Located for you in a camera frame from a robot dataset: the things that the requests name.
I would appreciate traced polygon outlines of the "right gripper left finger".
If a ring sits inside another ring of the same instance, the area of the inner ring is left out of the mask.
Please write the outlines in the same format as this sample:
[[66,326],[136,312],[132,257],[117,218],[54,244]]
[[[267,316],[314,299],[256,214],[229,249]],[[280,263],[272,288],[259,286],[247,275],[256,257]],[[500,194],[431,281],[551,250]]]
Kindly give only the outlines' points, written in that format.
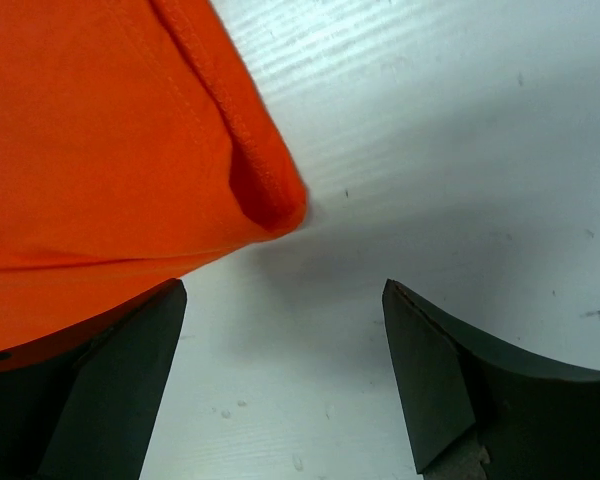
[[0,351],[0,479],[137,479],[184,320],[171,279]]

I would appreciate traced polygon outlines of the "orange t-shirt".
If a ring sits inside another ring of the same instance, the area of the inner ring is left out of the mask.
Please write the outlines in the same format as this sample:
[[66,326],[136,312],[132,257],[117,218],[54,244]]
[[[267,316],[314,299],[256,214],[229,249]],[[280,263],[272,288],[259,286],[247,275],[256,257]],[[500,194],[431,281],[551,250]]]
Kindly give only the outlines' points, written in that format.
[[210,2],[0,1],[0,352],[306,210]]

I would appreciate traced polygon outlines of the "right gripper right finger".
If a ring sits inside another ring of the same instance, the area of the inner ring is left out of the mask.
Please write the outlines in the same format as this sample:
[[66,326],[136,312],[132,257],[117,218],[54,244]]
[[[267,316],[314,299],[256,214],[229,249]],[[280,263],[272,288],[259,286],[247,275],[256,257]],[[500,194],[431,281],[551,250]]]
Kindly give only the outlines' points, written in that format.
[[600,371],[501,340],[396,281],[382,305],[416,472],[600,479]]

